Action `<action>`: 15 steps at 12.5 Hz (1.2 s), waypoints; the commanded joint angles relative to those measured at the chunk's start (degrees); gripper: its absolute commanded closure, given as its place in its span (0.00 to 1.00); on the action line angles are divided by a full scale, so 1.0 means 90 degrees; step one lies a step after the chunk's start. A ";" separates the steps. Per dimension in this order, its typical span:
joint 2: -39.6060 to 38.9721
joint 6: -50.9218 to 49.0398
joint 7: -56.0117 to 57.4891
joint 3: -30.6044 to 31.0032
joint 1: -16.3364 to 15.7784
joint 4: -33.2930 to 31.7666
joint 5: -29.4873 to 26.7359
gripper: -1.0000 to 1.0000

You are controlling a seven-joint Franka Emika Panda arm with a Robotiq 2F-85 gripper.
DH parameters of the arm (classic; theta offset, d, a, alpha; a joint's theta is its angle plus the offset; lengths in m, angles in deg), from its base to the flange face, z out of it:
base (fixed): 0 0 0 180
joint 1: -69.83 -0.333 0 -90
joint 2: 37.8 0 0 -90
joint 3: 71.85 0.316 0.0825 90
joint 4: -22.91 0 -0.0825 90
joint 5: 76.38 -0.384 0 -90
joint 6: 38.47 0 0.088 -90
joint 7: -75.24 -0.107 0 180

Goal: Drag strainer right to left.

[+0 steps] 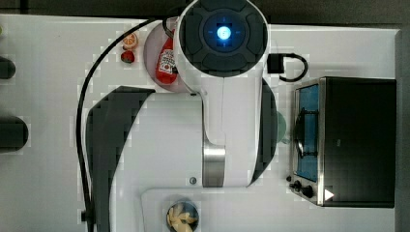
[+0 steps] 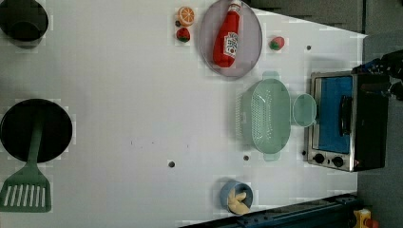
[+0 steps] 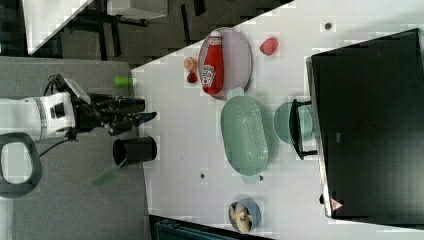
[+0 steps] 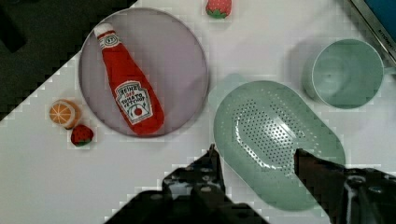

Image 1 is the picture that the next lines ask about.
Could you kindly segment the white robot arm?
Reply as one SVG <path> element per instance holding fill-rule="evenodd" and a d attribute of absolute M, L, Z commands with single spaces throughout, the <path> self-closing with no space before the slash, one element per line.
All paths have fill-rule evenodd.
<path fill-rule="evenodd" d="M 152 190 L 244 189 L 272 160 L 276 104 L 263 75 L 269 26 L 249 0 L 192 0 L 179 14 L 172 54 L 183 89 L 143 103 L 109 199 L 112 232 L 151 232 Z"/>

